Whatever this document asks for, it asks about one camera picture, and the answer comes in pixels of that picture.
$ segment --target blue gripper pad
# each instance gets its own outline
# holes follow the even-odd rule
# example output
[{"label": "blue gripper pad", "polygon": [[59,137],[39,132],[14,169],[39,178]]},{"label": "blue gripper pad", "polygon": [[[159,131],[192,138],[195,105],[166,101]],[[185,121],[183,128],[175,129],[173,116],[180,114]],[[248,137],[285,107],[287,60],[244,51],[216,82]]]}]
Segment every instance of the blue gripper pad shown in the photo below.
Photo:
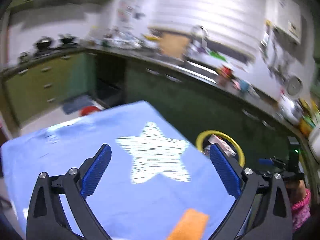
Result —
[{"label": "blue gripper pad", "polygon": [[210,148],[210,160],[218,172],[218,175],[228,194],[237,199],[241,194],[240,179],[231,167],[228,160],[215,145],[212,145]]},{"label": "blue gripper pad", "polygon": [[273,161],[270,159],[259,159],[259,164],[272,166]]},{"label": "blue gripper pad", "polygon": [[84,199],[94,193],[104,171],[111,160],[111,147],[106,145],[98,157],[94,160],[91,167],[87,170],[82,179],[82,189],[80,194]]}]

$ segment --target black bracket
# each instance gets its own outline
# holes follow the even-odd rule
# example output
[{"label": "black bracket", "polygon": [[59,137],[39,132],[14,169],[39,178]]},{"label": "black bracket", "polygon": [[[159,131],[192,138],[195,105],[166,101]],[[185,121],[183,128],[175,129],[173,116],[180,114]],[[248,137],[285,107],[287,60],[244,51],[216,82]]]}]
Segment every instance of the black bracket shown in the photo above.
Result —
[{"label": "black bracket", "polygon": [[[46,172],[39,175],[29,205],[27,240],[111,240],[80,194],[85,173],[104,147],[93,158],[85,160],[79,169],[71,168],[66,174],[54,177]],[[241,195],[209,240],[291,240],[291,209],[282,176],[278,173],[263,176],[251,169],[242,169],[235,159],[229,158],[220,147],[219,150],[241,179]],[[84,237],[72,232],[59,194],[66,195]],[[256,194],[263,197],[254,226],[246,234],[237,236]]]}]

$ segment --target cutting board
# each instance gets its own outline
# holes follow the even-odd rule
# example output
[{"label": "cutting board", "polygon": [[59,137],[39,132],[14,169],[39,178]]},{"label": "cutting board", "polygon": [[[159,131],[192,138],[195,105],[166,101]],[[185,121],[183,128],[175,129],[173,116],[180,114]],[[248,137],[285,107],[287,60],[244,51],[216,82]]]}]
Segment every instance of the cutting board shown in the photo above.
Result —
[{"label": "cutting board", "polygon": [[164,55],[181,58],[189,42],[188,37],[163,33],[162,39],[159,41],[159,47]]}]

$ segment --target kitchen counter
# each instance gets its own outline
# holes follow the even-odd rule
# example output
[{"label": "kitchen counter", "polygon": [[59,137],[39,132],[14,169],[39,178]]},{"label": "kitchen counter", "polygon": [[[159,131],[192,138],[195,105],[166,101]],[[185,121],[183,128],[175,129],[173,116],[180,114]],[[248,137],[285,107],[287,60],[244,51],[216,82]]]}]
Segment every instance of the kitchen counter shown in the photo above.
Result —
[{"label": "kitchen counter", "polygon": [[70,48],[65,49],[60,52],[48,55],[46,57],[41,57],[38,59],[30,60],[27,63],[17,65],[14,67],[7,68],[3,70],[0,73],[0,79],[2,81],[7,80],[8,78],[16,75],[22,70],[25,70],[27,68],[30,68],[32,66],[35,66],[39,63],[42,63],[44,61],[47,61],[49,59],[53,59],[56,57],[62,57],[69,54],[74,53],[80,53],[80,52],[88,52],[88,53],[102,53],[102,54],[108,54],[108,55],[114,55],[118,57],[123,57],[127,59],[135,59],[135,60],[142,60],[144,62],[149,62],[153,64],[157,64],[160,66],[163,66],[165,68],[172,69],[174,71],[183,73],[185,75],[191,76],[193,78],[196,78],[202,82],[205,82],[215,89],[218,89],[220,92],[224,93],[228,97],[235,97],[236,99],[240,100],[241,102],[245,102],[256,109],[264,112],[265,114],[271,116],[273,119],[275,119],[277,122],[279,122],[281,125],[289,129],[292,133],[296,135],[297,138],[299,138],[300,143],[302,144],[305,154],[303,155],[304,162],[306,165],[307,170],[309,170],[312,175],[309,176],[310,185],[312,185],[312,193],[313,193],[313,202],[318,199],[318,189],[316,185],[320,185],[319,177],[316,176],[318,164],[316,160],[314,159],[309,147],[308,147],[308,141],[303,137],[303,135],[300,133],[298,129],[290,125],[286,120],[284,120],[282,117],[280,117],[277,114],[277,109],[266,102],[265,100],[262,100],[261,98],[252,96],[249,93],[241,93],[241,91],[234,88],[233,83],[229,81],[221,82],[221,77],[218,76],[216,73],[214,73],[214,69],[210,68],[209,70],[206,68],[199,68],[198,66],[190,63],[182,63],[179,65],[170,64],[164,61],[161,61],[159,59],[146,57],[144,54],[138,50],[124,50],[124,49],[117,49],[117,48],[106,48],[102,46],[86,46],[86,47],[80,47],[80,48]]}]

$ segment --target black pot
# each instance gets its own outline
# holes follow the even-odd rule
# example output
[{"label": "black pot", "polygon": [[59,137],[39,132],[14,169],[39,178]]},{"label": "black pot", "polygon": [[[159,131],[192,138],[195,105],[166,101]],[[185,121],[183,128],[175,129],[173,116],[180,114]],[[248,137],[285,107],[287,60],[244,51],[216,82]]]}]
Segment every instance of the black pot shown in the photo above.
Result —
[{"label": "black pot", "polygon": [[60,41],[63,43],[63,44],[68,44],[68,43],[71,43],[76,37],[70,37],[70,38],[64,38],[64,39],[60,39]]},{"label": "black pot", "polygon": [[75,36],[71,36],[71,34],[59,34],[60,36],[60,41],[63,44],[68,44],[71,43],[76,37]]},{"label": "black pot", "polygon": [[50,47],[51,43],[52,43],[52,38],[42,37],[39,41],[37,41],[36,47],[39,50],[45,50]]}]

